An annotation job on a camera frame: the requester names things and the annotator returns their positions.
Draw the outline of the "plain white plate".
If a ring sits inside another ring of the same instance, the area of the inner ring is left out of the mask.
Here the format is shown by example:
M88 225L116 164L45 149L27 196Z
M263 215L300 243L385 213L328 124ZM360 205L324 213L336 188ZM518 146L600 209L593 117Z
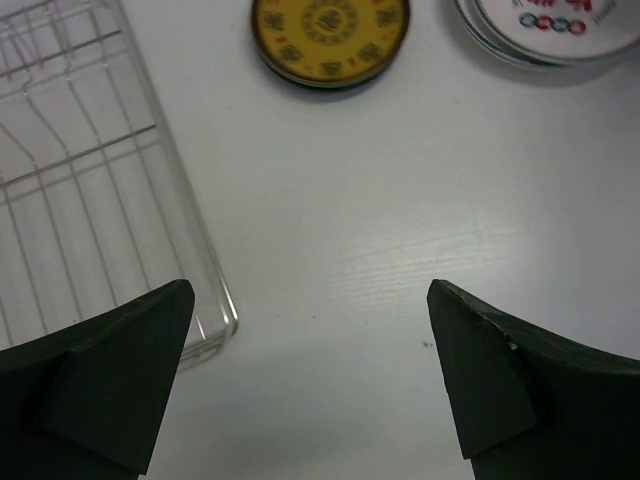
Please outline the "plain white plate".
M549 61L517 49L501 39L482 19L474 5L475 2L476 1L455 1L453 3L455 13L462 27L485 51L507 63L521 68L541 71L560 71L571 67L600 66L620 61L639 50L638 44L627 51L600 60L596 59L572 63Z

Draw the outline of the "large white plate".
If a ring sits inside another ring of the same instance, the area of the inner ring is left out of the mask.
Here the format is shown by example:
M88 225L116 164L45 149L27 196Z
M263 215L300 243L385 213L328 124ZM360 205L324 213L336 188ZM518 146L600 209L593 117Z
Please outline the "large white plate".
M600 60L639 44L637 1L476 1L509 45L558 62Z

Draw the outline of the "yellow plate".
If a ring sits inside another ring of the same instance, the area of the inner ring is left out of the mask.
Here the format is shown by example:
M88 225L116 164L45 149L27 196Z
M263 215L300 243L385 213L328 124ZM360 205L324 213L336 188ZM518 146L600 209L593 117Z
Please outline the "yellow plate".
M406 0L258 0L252 36L277 75L312 89L349 89L391 66L409 30Z

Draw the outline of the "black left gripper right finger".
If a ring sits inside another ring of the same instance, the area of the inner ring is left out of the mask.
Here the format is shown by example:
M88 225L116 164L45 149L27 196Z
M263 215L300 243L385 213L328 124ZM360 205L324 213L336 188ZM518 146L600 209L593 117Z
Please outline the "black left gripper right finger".
M460 450L477 479L636 479L639 363L446 280L427 305Z

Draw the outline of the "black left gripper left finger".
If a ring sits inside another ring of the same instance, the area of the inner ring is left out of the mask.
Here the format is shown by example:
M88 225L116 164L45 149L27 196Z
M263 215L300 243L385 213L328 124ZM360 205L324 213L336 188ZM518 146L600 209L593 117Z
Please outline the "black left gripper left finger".
M173 280L1 353L4 479L147 473L194 311Z

